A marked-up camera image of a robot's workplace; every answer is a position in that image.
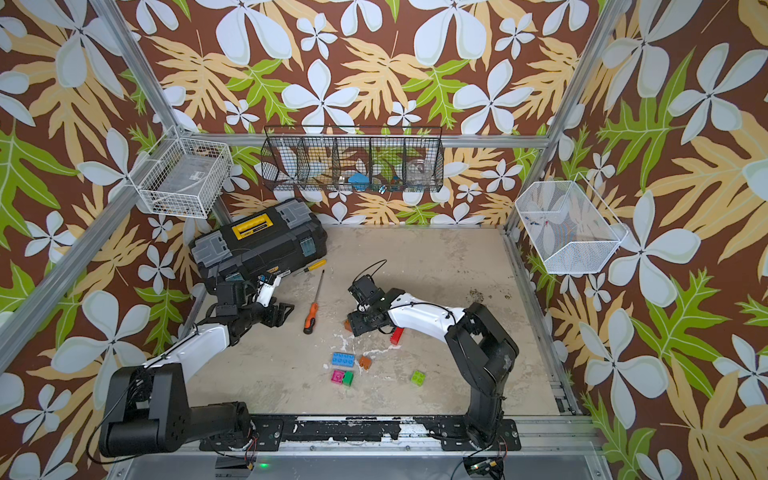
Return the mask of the red long lego brick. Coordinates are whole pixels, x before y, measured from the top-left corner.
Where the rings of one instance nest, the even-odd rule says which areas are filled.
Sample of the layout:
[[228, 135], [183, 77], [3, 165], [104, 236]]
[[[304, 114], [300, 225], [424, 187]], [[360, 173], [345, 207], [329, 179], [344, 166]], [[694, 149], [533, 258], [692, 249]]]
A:
[[401, 342], [403, 333], [404, 333], [403, 328], [396, 328], [395, 331], [390, 336], [390, 343], [392, 345], [398, 346]]

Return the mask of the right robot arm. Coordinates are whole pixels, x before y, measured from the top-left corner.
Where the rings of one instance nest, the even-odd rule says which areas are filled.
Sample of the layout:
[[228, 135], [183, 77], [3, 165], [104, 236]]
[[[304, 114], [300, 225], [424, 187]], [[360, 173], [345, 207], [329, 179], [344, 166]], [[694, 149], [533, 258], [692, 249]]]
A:
[[369, 274], [356, 278], [349, 293], [357, 302], [347, 315], [354, 335], [401, 328], [447, 345], [470, 386], [470, 403], [463, 416], [466, 438], [477, 447], [493, 444], [504, 417], [505, 385], [519, 347], [491, 311], [478, 302], [466, 308], [447, 307], [402, 289], [385, 291]]

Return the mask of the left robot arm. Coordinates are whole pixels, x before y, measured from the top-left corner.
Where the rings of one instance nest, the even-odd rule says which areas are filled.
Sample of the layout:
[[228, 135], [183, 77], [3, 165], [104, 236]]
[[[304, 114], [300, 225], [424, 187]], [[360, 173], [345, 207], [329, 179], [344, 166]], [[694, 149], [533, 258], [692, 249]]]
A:
[[187, 383], [252, 327], [285, 323], [294, 306], [274, 299], [280, 283], [279, 276], [219, 283], [216, 302], [187, 336], [155, 358], [118, 369], [110, 380], [103, 420], [93, 434], [99, 438], [99, 453], [138, 457], [175, 452], [186, 443], [219, 435], [248, 438], [253, 427], [243, 402], [192, 407]]

